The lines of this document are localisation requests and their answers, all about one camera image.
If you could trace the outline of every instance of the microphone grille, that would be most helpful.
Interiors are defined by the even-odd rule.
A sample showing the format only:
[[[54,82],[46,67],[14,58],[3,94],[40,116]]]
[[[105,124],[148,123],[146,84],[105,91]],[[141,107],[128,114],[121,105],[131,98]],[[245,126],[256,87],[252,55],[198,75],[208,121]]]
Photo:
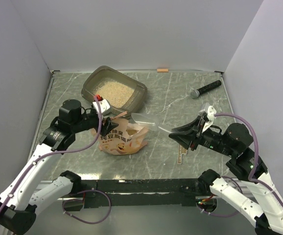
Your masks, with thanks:
[[[199,97],[199,91],[197,90],[192,90],[190,92],[190,97],[193,98],[193,99],[197,99]]]

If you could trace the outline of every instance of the small wooden block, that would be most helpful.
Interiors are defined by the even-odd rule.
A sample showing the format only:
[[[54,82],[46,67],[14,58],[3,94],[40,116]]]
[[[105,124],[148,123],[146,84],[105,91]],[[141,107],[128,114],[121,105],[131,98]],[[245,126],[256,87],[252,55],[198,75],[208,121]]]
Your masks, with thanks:
[[[157,72],[169,72],[169,69],[157,69]]]
[[[183,148],[180,144],[178,147],[177,164],[182,164],[183,155],[187,154],[187,149]]]

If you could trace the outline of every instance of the plastic bag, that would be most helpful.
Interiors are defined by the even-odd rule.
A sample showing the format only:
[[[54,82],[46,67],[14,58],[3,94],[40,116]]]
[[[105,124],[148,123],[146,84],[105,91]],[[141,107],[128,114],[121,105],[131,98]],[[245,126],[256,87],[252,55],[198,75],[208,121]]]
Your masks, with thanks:
[[[128,120],[120,117],[112,121],[118,123],[118,127],[105,137],[99,136],[99,149],[101,151],[113,155],[134,154],[148,144],[147,141],[143,140],[148,128],[128,123]]]

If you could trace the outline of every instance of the grain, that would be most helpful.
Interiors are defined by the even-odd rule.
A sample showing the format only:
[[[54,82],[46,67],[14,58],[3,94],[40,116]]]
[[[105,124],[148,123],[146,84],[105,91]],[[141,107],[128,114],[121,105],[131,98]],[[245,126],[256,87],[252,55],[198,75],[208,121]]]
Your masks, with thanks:
[[[128,86],[110,81],[98,88],[95,94],[101,95],[102,98],[108,100],[112,106],[121,108],[129,100],[133,92],[134,89]]]

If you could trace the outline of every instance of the orange tag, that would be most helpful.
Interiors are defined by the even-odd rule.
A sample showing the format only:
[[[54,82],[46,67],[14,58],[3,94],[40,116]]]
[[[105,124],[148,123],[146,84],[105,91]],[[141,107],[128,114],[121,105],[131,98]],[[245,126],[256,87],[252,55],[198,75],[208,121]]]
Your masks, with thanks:
[[[157,72],[169,72],[169,69],[157,69]]]

